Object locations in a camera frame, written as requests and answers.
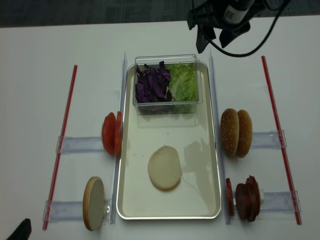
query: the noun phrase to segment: silver baking tray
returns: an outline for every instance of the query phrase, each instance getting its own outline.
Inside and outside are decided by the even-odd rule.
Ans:
[[[133,105],[135,67],[126,73],[123,141],[116,208],[125,220],[214,219],[222,209],[208,68],[198,62],[202,101],[183,114],[139,115]],[[171,191],[149,179],[148,162],[161,146],[179,154],[182,177]]]

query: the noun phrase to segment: clear plastic box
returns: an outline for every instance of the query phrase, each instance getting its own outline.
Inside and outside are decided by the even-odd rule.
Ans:
[[[133,87],[133,105],[137,114],[182,114],[193,113],[197,109],[197,104],[201,102],[201,75],[199,71],[199,60],[194,54],[169,55],[169,56],[149,56],[137,57],[135,59],[135,69],[146,70],[145,65],[159,68],[159,63],[164,61],[164,65],[192,64],[193,74],[196,82],[194,101],[159,101],[159,102],[138,102],[136,99],[136,88]],[[134,75],[134,86],[138,82],[138,75]]]

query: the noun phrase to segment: black wire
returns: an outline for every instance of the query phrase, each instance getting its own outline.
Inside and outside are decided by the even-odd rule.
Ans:
[[[267,0],[262,0],[262,2],[263,2],[263,5],[271,12],[279,11],[281,9],[281,7],[282,7],[282,5],[281,5],[281,6],[277,7],[277,8],[271,8]]]
[[[243,54],[234,54],[234,53],[230,53],[230,52],[227,52],[225,50],[223,50],[222,48],[220,48],[218,45],[216,45],[208,36],[207,34],[203,31],[203,29],[201,27],[199,27],[198,25],[198,29],[201,31],[202,35],[205,37],[205,39],[212,45],[214,46],[219,52],[227,55],[227,56],[230,56],[230,57],[234,57],[234,58],[244,58],[244,57],[248,57],[252,54],[254,54],[256,51],[258,51],[262,46],[263,44],[267,41],[267,39],[269,38],[272,30],[274,29],[275,25],[276,25],[276,22],[278,20],[278,18],[280,17],[280,15],[282,14],[282,12],[284,11],[284,9],[286,8],[286,6],[288,5],[288,3],[290,2],[291,0],[284,0],[284,3],[282,4],[280,10],[278,11],[278,13],[276,14],[271,26],[270,26],[270,29],[269,31],[267,32],[267,34],[265,35],[264,39],[260,42],[260,44],[255,48],[253,49],[252,51],[250,52],[247,52],[247,53],[243,53]],[[198,17],[195,13],[195,2],[194,0],[192,0],[192,13],[195,17],[195,24],[198,24]]]

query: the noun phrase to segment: red stick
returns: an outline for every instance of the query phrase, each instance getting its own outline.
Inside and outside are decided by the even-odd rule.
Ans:
[[[263,70],[264,70],[264,75],[265,75],[265,80],[266,80],[266,84],[268,85],[268,90],[269,90],[269,95],[270,95],[270,100],[271,100],[271,105],[272,105],[272,110],[273,110],[273,115],[274,115],[274,120],[275,120],[275,125],[276,125],[276,129],[279,133],[279,141],[281,143],[281,145],[283,144],[283,135],[282,135],[282,129],[280,126],[280,120],[279,120],[279,116],[278,116],[278,112],[277,112],[277,107],[276,107],[276,101],[275,101],[275,97],[274,97],[274,92],[272,90],[272,86],[271,86],[271,81],[270,81],[270,76],[269,76],[269,71],[268,71],[268,66],[267,66],[267,61],[266,61],[266,57],[265,56],[261,56],[262,59],[262,65],[263,65]],[[292,196],[292,203],[293,203],[293,207],[294,207],[294,214],[295,214],[295,220],[296,220],[296,224],[301,225],[301,216],[300,216],[300,212],[296,211],[298,210],[298,204],[297,204],[297,199],[296,199],[296,191],[295,191],[295,187],[294,187],[294,181],[292,179],[292,175],[291,175],[291,171],[290,171],[290,166],[289,166],[289,160],[288,160],[288,155],[287,155],[287,150],[285,147],[281,148],[282,151],[282,157],[283,157],[283,162],[284,162],[284,167],[285,167],[285,172],[286,172],[286,177],[288,179],[288,183],[289,183],[289,189],[291,191],[291,196]]]
[[[60,133],[60,136],[62,138],[65,136],[65,132],[66,132],[68,114],[69,114],[69,109],[70,109],[70,104],[71,104],[72,93],[73,93],[74,86],[75,86],[77,69],[78,69],[78,66],[74,65],[71,84],[70,84],[70,89],[69,89],[68,100],[66,102],[64,118],[63,118],[63,124],[62,124],[61,133]],[[47,230],[47,228],[48,228],[48,220],[49,220],[49,215],[50,215],[51,201],[54,198],[54,191],[55,191],[55,186],[56,186],[58,167],[59,167],[59,162],[60,162],[60,155],[61,155],[60,153],[57,153],[56,157],[55,157],[55,164],[54,164],[52,180],[51,180],[51,186],[50,186],[50,192],[49,192],[49,197],[48,197],[48,204],[47,204],[46,209],[45,209],[46,216],[45,216],[45,220],[43,222],[42,230]]]

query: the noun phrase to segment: white table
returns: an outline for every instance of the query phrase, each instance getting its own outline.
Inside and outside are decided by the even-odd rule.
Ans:
[[[250,32],[227,50],[250,51],[265,36],[271,22],[272,18],[252,20]],[[218,84],[226,76],[241,76],[248,71],[242,66],[248,64],[252,64],[254,74],[263,74],[260,56],[266,56],[302,207],[301,226],[295,220],[226,226],[222,210],[213,221],[124,221],[117,215],[116,224],[105,223],[97,232],[86,230],[83,222],[49,223],[48,230],[42,230],[73,66],[78,65],[78,72],[66,135],[99,136],[100,122],[107,114],[101,109],[118,109],[118,105],[107,100],[106,93],[117,102],[124,52],[128,66],[137,56],[196,54],[197,29],[189,31],[186,22],[0,29],[0,238],[8,237],[24,218],[31,219],[30,239],[317,238],[319,26],[320,16],[284,17],[253,56],[235,59],[210,46],[199,55],[207,61],[212,49]],[[65,184],[66,188],[56,187],[54,196],[63,196],[65,201],[75,200],[76,196],[80,201],[89,177],[97,171],[104,174],[106,163],[95,161],[95,167],[90,159],[80,155],[61,161],[57,185]]]

